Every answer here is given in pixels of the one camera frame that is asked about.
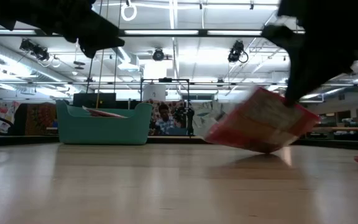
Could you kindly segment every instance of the red and white box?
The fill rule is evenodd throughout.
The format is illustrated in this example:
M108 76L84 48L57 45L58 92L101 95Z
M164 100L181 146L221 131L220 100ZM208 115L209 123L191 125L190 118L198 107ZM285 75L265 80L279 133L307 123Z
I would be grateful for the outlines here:
M310 131L319 117L301 105L284 106L284 97L254 86L236 106L211 119L202 134L213 144L272 153Z

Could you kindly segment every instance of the metal frame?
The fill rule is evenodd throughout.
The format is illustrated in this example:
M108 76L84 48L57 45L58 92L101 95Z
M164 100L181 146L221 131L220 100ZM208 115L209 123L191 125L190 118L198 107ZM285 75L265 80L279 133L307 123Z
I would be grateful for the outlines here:
M151 79L142 79L141 82L91 82L89 85L139 85L143 84L144 81L148 81ZM188 84L190 85L199 85L199 86L216 86L216 85L223 85L223 86L249 86L249 85L277 85L280 87L287 87L287 84L284 83L254 83L254 82L226 82L226 83L216 83L216 82L190 82L189 79L176 79L179 82L172 82L172 83L154 83L156 85L183 85ZM27 85L62 85L62 84L71 84L71 85L85 85L87 82L17 82L17 81L0 81L0 84L27 84ZM325 83L322 86L335 86L335 87L350 87L350 86L358 86L358 83Z

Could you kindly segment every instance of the light fixture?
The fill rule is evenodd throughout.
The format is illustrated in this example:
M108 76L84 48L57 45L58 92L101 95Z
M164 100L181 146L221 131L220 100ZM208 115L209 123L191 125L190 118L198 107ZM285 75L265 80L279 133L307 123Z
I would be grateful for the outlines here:
M21 35L35 35L35 31L34 30L26 30L26 29L22 29L22 30L7 30L7 29L0 29L0 34L21 34Z
M240 36L255 36L260 35L260 30L209 30L208 35L240 35Z
M277 10L278 6L273 4L207 4L206 9L251 9L251 10Z
M25 53L30 53L41 62L46 62L50 58L48 48L41 47L40 45L31 42L31 40L29 39L23 39L19 49L21 49Z
M161 62L162 60L164 60L165 55L164 52L162 52L162 49L155 49L155 52L153 54L153 60L155 60L156 62Z
M341 91L341 90L343 90L343 89L344 89L344 88L338 88L338 89L335 89L335 90L330 90L330 91L324 93L324 95L330 95L330 94L336 93L336 92L338 92L338 91Z
M198 35L198 30L125 30L126 35Z
M12 91L15 91L16 89L13 88L12 86L10 85L7 85L7 84L3 84L3 83L0 83L0 88L3 88L5 90L12 90Z
M246 60L240 60L240 58L245 55L247 56ZM229 56L227 57L227 60L230 63L236 63L236 62L241 62L241 63L246 63L248 62L249 56L248 54L244 51L244 44L242 43L241 40L236 40L236 42L233 45L233 48L230 49L230 53Z
M310 99L310 98L313 98L316 96L319 96L319 94L318 93L309 94L309 95L302 97L302 99Z

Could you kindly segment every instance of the teal plastic tub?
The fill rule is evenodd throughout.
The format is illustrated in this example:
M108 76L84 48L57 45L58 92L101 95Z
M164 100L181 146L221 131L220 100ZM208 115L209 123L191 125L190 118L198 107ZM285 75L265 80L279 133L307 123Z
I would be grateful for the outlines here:
M127 118L93 117L83 108L56 101L60 142L65 144L142 145L147 142L152 105L134 110L99 109Z

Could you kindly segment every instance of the rope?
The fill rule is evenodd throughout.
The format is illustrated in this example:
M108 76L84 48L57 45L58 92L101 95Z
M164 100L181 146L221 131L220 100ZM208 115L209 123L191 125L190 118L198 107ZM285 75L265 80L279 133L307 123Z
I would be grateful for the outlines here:
M121 23L121 10L119 11L119 16L118 16L118 29ZM116 47L116 67L114 68L114 93L116 93L116 80L117 80L117 63L118 63L118 47Z
M109 18L109 2L110 0L107 0L107 14L106 14L106 19ZM102 4L103 4L103 0L100 4L100 13L99 15L101 14L101 11L102 11ZM103 70L103 58L104 58L104 49L102 50L102 60L100 61L101 65L100 65L100 74L99 74L99 85L98 85L98 97L96 98L96 109L99 108L99 94L100 94L100 82L102 80L102 70Z

